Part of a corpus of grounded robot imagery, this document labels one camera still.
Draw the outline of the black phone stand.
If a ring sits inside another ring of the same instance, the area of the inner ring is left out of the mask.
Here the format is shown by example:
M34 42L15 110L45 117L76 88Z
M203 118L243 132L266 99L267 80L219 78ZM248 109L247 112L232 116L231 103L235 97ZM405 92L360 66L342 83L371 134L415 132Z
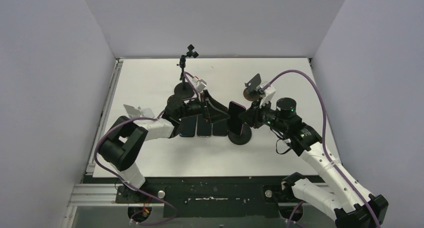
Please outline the black phone stand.
M183 99L191 98L194 96L195 92L192 88L187 84L187 81L184 77L185 67L186 67L186 59L187 58L197 58L199 54L195 51L195 47L190 44L187 47L188 51L186 54L181 55L179 59L179 63L177 66L181 69L180 73L180 83L177 84L173 90L175 95L181 96Z
M240 135L236 135L231 131L228 131L227 136L233 144L241 146L247 144L251 140L252 130L247 123L244 123Z

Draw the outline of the brown base phone stand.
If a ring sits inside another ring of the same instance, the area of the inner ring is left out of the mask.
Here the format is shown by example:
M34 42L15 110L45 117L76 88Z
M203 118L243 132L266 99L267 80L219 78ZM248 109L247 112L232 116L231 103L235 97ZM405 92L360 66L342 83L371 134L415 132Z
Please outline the brown base phone stand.
M245 89L243 90L243 96L248 101L258 101L264 95L264 90L261 87L262 79L259 73L257 73L250 81L245 83Z

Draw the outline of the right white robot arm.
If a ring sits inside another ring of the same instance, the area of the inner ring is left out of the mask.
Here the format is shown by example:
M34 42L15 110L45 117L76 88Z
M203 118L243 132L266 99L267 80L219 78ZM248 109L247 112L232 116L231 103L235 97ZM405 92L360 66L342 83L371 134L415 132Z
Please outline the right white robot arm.
M239 118L252 128L267 125L294 153L308 163L323 179L330 191L312 183L300 173L283 179L281 195L289 202L296 199L306 202L326 214L338 228L379 228L388 201L382 195L375 196L362 186L329 153L325 140L318 132L302 121L296 113L297 103L292 98L281 98L276 109L270 104L260 106L258 101L239 114Z

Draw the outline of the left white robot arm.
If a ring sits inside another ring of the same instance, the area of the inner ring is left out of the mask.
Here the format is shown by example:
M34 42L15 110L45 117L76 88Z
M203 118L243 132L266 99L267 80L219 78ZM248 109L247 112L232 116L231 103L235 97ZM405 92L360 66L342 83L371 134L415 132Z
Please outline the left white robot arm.
M214 124L230 118L228 108L204 90L197 98L172 95L157 118L120 116L98 141L95 154L112 165L108 172L129 188L128 196L136 203L147 199L146 178L136 165L136 158L145 141L170 139L181 130L181 120L201 116Z

